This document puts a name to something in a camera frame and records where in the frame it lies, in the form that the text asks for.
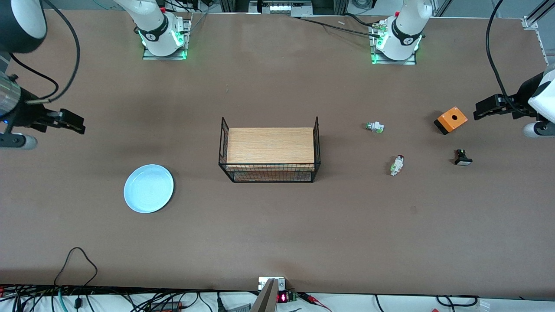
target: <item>wooden block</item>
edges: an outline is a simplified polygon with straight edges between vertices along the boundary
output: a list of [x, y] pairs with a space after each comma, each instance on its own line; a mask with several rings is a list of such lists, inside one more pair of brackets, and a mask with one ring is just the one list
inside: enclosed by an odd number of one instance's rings
[[314, 163], [312, 128], [229, 128], [227, 163]]

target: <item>orange push button box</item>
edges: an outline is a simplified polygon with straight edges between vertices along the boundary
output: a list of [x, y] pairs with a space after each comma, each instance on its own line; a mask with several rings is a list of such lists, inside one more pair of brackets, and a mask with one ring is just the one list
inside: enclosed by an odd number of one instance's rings
[[457, 129], [461, 124], [468, 121], [468, 118], [458, 107], [453, 107], [439, 116], [433, 124], [436, 125], [443, 135]]

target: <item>red wire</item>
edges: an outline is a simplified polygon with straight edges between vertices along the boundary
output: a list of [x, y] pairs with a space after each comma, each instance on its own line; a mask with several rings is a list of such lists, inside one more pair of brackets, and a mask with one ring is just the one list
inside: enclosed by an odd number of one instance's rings
[[330, 310], [330, 308], [326, 307], [323, 303], [317, 301], [317, 303], [315, 303], [317, 306], [321, 306], [324, 309], [327, 309], [329, 312], [333, 312], [332, 310]]

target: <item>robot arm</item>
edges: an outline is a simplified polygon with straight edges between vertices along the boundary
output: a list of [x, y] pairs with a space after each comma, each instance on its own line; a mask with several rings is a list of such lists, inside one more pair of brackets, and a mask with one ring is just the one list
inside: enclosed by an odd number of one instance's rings
[[387, 28], [385, 31], [378, 31], [382, 38], [376, 49], [396, 61], [409, 58], [418, 48], [422, 31], [432, 12], [430, 0], [403, 0], [398, 15], [380, 21], [380, 24], [387, 25]]
[[476, 103], [474, 120], [490, 115], [511, 113], [513, 119], [524, 116], [536, 121], [524, 126], [523, 133], [530, 138], [555, 136], [555, 64], [529, 80], [525, 81], [518, 92], [509, 96], [507, 103], [502, 94], [494, 94]]
[[143, 44], [155, 56], [168, 56], [185, 44], [183, 18], [162, 13], [155, 0], [114, 0], [131, 15]]
[[[115, 0], [133, 18], [143, 44], [155, 56], [168, 56], [184, 45], [183, 18], [162, 13], [155, 0]], [[44, 41], [47, 32], [41, 0], [0, 0], [0, 50], [29, 53]], [[66, 109], [47, 109], [48, 99], [39, 99], [16, 83], [17, 76], [0, 73], [0, 148], [32, 149], [37, 140], [12, 133], [14, 127], [46, 132], [47, 127], [65, 128], [84, 134], [84, 119]]]
[[543, 73], [542, 80], [528, 104], [537, 112], [535, 123], [524, 126], [524, 135], [530, 138], [555, 135], [555, 64], [550, 65]]

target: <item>wire mesh basket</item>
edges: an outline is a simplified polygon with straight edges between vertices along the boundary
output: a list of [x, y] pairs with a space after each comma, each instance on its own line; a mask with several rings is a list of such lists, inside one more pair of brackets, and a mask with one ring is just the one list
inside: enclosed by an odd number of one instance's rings
[[222, 117], [218, 164], [234, 183], [312, 183], [320, 167], [318, 117], [313, 128], [231, 129]]

